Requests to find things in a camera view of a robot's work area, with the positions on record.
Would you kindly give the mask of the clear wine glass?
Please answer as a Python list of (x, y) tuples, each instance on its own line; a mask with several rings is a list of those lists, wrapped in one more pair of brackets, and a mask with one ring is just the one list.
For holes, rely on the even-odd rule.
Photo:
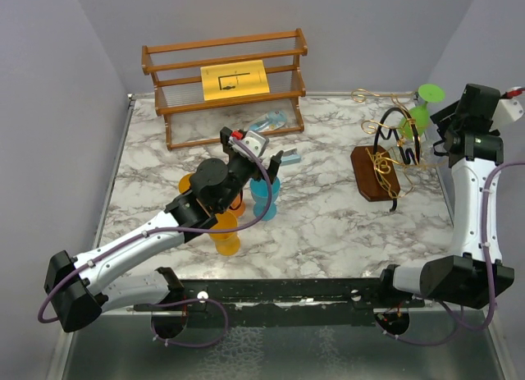
[(441, 140), (441, 137), (434, 126), (426, 128), (422, 135), (422, 156), (424, 158), (432, 158), (434, 156), (433, 145), (439, 140)]

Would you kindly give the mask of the blue wine glass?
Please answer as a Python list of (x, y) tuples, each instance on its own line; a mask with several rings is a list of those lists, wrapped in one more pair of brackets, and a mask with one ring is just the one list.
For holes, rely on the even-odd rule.
[[(263, 213), (263, 210), (265, 209), (267, 205), (267, 199), (268, 199), (267, 183), (263, 179), (260, 181), (251, 180), (249, 182), (249, 188), (250, 188), (252, 199), (254, 201), (253, 215), (255, 217), (259, 217)], [(263, 221), (272, 220), (276, 216), (276, 213), (277, 213), (276, 200), (279, 196), (280, 188), (281, 188), (281, 181), (277, 177), (272, 183), (272, 204), (270, 205), (265, 215), (262, 217)]]

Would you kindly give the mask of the orange wine glass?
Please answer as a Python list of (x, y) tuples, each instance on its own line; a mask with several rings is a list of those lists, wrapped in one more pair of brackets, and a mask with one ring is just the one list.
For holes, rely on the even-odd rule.
[(241, 217), (245, 212), (244, 192), (241, 191), (233, 200), (228, 210), (237, 218)]

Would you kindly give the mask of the green wine glass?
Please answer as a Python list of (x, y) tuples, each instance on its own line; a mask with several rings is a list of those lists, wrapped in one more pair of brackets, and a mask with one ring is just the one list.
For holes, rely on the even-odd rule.
[[(415, 120), (416, 130), (418, 135), (421, 136), (430, 124), (430, 113), (427, 105), (429, 103), (442, 102), (445, 99), (445, 91), (438, 85), (426, 83), (419, 86), (417, 95), (421, 102), (409, 109), (409, 116)], [(413, 130), (406, 117), (401, 119), (397, 131), (402, 137), (413, 139)]]

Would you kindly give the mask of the yellow wine glass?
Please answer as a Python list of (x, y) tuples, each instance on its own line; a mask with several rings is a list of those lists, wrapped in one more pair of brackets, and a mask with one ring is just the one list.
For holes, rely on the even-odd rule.
[[(217, 224), (212, 227), (213, 230), (232, 229), (238, 226), (236, 216), (230, 211), (217, 214), (216, 219)], [(212, 233), (209, 236), (217, 252), (223, 256), (234, 255), (240, 249), (240, 238), (236, 232)]]
[(179, 183), (178, 183), (178, 191), (180, 194), (184, 194), (186, 191), (190, 189), (190, 181), (189, 179), (192, 177), (193, 173), (189, 173), (184, 175)]

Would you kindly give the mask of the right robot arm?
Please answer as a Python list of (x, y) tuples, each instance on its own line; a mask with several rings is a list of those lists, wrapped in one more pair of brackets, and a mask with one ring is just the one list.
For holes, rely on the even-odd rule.
[(436, 112), (454, 182), (454, 230), (449, 253), (422, 265), (390, 265), (381, 273), (377, 298), (395, 307), (411, 295), (482, 309), (514, 282), (497, 238), (496, 192), (504, 164), (497, 125), (516, 121), (523, 109), (508, 95), (468, 84), (461, 98)]

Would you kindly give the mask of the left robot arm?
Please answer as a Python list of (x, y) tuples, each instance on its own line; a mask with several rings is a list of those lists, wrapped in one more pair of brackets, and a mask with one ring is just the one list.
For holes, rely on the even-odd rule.
[(252, 130), (223, 127), (220, 142), (228, 160), (208, 158), (189, 177), (189, 189), (176, 196), (143, 226), (102, 247), (77, 255), (54, 254), (44, 279), (46, 298), (38, 311), (40, 323), (60, 323), (75, 332), (102, 313), (134, 304), (174, 309), (181, 298), (176, 275), (162, 268), (152, 277), (126, 284), (118, 278), (163, 251), (184, 245), (202, 234), (225, 234), (238, 227), (217, 228), (223, 214), (251, 180), (270, 187), (281, 166), (282, 152), (267, 167), (262, 156), (269, 139)]

